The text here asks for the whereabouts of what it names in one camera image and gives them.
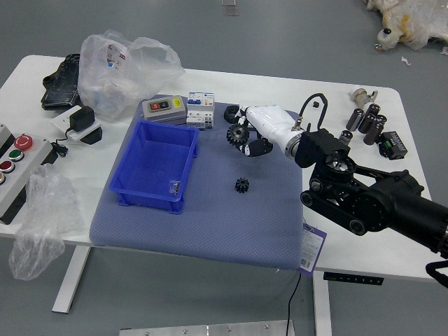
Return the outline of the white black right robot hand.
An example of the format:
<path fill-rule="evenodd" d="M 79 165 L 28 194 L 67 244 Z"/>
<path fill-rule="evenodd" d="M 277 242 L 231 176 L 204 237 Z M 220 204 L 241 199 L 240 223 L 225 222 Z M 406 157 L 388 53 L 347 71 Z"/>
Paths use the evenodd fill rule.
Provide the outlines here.
<path fill-rule="evenodd" d="M 225 119 L 232 125 L 227 129 L 227 142 L 248 157 L 258 157 L 272 151 L 277 144 L 283 154 L 293 159 L 302 133 L 303 117 L 293 118 L 280 106 L 249 106 Z"/>

